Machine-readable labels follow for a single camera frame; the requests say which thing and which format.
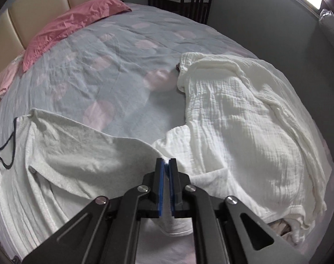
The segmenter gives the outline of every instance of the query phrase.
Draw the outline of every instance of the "pink pillowcase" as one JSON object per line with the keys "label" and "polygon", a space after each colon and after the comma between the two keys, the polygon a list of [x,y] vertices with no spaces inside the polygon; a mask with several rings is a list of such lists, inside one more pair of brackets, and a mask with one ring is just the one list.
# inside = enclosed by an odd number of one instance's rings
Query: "pink pillowcase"
{"label": "pink pillowcase", "polygon": [[120,0],[90,0],[76,6],[47,24],[32,38],[24,54],[26,72],[46,51],[72,33],[105,17],[131,11]]}
{"label": "pink pillowcase", "polygon": [[25,51],[22,51],[8,66],[0,73],[0,100],[8,91],[9,86],[14,80],[15,75],[22,66],[22,58]]}

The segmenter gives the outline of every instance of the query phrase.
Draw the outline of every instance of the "silver bolt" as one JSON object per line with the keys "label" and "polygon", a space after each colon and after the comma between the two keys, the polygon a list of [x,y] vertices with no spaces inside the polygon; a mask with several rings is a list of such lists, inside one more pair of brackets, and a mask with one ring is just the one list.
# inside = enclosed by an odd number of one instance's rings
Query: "silver bolt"
{"label": "silver bolt", "polygon": [[138,191],[140,191],[141,193],[147,193],[149,191],[149,187],[142,184],[138,186]]}
{"label": "silver bolt", "polygon": [[104,196],[99,196],[95,199],[96,204],[106,204],[107,199]]}
{"label": "silver bolt", "polygon": [[227,201],[229,204],[237,204],[237,203],[238,203],[238,199],[237,199],[235,196],[233,196],[233,195],[228,196],[228,197],[226,198],[226,201]]}
{"label": "silver bolt", "polygon": [[188,184],[185,186],[185,190],[190,191],[191,193],[193,193],[194,191],[196,191],[196,187],[192,184]]}

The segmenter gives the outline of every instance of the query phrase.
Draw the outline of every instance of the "black wooden frame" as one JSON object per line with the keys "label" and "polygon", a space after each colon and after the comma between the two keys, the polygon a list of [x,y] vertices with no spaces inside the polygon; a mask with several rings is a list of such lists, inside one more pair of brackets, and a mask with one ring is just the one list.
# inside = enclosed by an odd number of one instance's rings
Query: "black wooden frame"
{"label": "black wooden frame", "polygon": [[211,3],[212,0],[206,3],[204,0],[191,0],[190,3],[185,3],[184,0],[180,0],[180,3],[170,0],[148,0],[149,6],[174,12],[201,24],[207,24]]}

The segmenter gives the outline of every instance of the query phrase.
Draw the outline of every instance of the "white towel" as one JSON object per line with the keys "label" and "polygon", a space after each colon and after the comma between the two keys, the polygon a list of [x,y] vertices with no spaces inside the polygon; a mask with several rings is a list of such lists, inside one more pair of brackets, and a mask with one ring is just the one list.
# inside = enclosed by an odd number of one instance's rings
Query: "white towel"
{"label": "white towel", "polygon": [[186,124],[153,147],[210,195],[234,195],[267,223],[289,219],[303,241],[326,210],[331,171],[289,81],[265,61],[229,55],[186,53],[180,70]]}

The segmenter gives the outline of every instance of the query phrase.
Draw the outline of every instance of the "pink polka dot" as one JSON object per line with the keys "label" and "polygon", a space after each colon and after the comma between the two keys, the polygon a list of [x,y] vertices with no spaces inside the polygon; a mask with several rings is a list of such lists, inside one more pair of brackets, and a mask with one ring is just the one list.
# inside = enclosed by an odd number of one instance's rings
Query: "pink polka dot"
{"label": "pink polka dot", "polygon": [[102,57],[96,58],[94,60],[94,63],[92,64],[92,67],[97,70],[103,70],[107,67],[109,67],[112,64],[112,58],[110,55],[104,55]]}
{"label": "pink polka dot", "polygon": [[66,60],[67,61],[72,61],[73,59],[75,59],[77,57],[78,53],[77,52],[71,52],[70,54],[68,54],[66,56]]}
{"label": "pink polka dot", "polygon": [[113,39],[114,34],[103,34],[102,36],[99,37],[100,41],[105,42]]}
{"label": "pink polka dot", "polygon": [[143,50],[148,50],[150,48],[157,48],[158,45],[156,45],[155,43],[153,43],[152,41],[149,40],[141,40],[135,43],[135,46],[137,48],[141,48]]}
{"label": "pink polka dot", "polygon": [[134,14],[134,15],[130,15],[131,18],[140,18],[140,17],[144,17],[144,14]]}
{"label": "pink polka dot", "polygon": [[102,131],[115,116],[115,107],[106,100],[97,100],[84,112],[83,124]]}
{"label": "pink polka dot", "polygon": [[36,86],[39,86],[41,85],[45,80],[48,79],[48,75],[45,74],[45,73],[42,73],[42,74],[39,74],[37,75],[37,78],[36,78]]}
{"label": "pink polka dot", "polygon": [[49,59],[52,61],[52,60],[55,60],[57,58],[59,58],[59,52],[56,51],[56,50],[51,49],[49,51]]}
{"label": "pink polka dot", "polygon": [[174,18],[165,18],[164,19],[166,22],[181,22],[179,19],[174,19]]}
{"label": "pink polka dot", "polygon": [[58,84],[52,92],[52,100],[53,101],[59,101],[63,98],[66,91],[68,90],[68,83],[63,82],[61,84]]}
{"label": "pink polka dot", "polygon": [[101,25],[101,27],[110,27],[110,26],[112,26],[112,25],[114,25],[115,24],[115,22],[105,22],[104,24],[102,24]]}
{"label": "pink polka dot", "polygon": [[222,35],[221,33],[219,33],[218,31],[216,31],[213,28],[206,28],[206,31],[212,35]]}
{"label": "pink polka dot", "polygon": [[74,42],[77,42],[77,41],[79,41],[79,40],[82,40],[82,39],[85,38],[86,36],[87,36],[87,34],[82,33],[82,34],[80,34],[80,35],[77,35],[75,38],[73,38],[73,41],[74,41]]}
{"label": "pink polka dot", "polygon": [[143,28],[147,28],[149,26],[150,26],[149,23],[138,23],[138,24],[132,25],[131,27],[133,29],[143,29]]}
{"label": "pink polka dot", "polygon": [[144,77],[144,85],[151,91],[166,92],[175,88],[177,77],[166,69],[148,71]]}
{"label": "pink polka dot", "polygon": [[177,31],[174,33],[178,38],[184,39],[194,39],[196,35],[192,31]]}

